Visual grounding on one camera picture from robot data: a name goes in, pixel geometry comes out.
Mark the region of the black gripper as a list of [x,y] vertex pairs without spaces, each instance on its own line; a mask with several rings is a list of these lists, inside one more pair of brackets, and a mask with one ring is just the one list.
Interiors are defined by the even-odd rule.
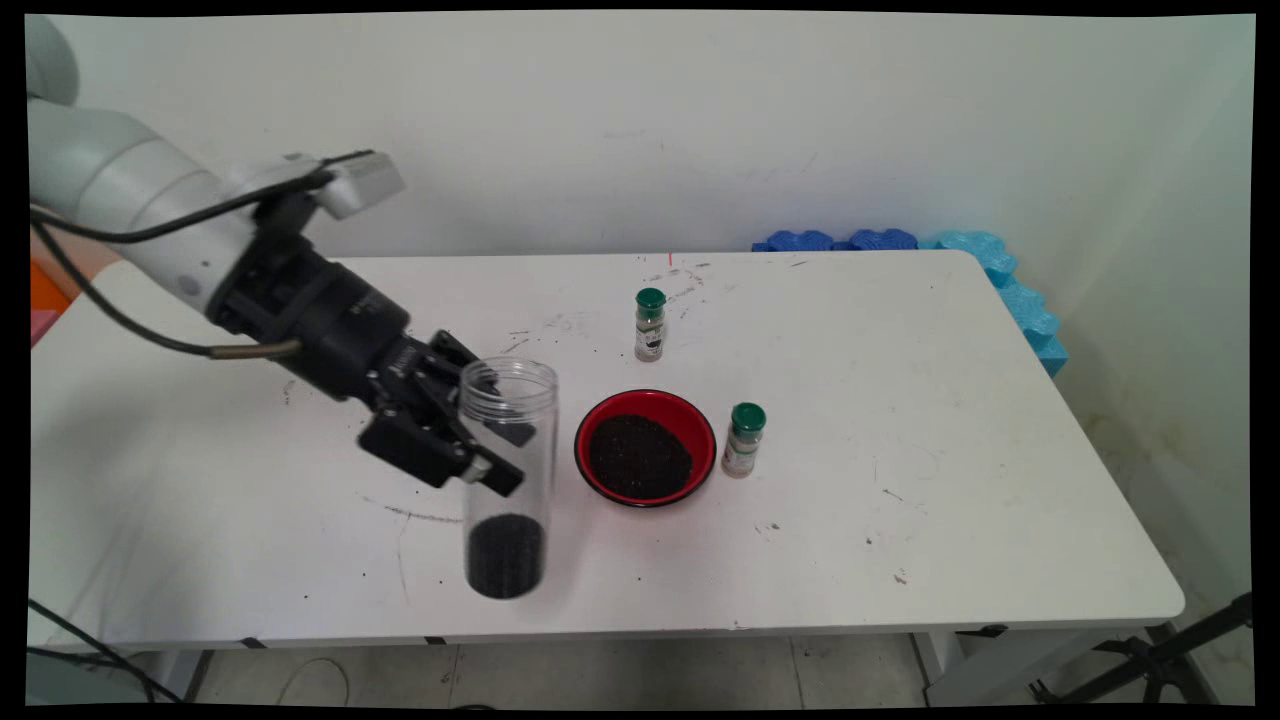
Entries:
[[[261,345],[296,340],[278,364],[324,395],[374,411],[358,447],[417,480],[458,479],[509,497],[525,471],[460,420],[522,448],[536,436],[538,363],[480,359],[447,331],[410,336],[410,314],[301,234],[266,233],[223,281],[207,318]],[[429,397],[419,380],[444,401]]]

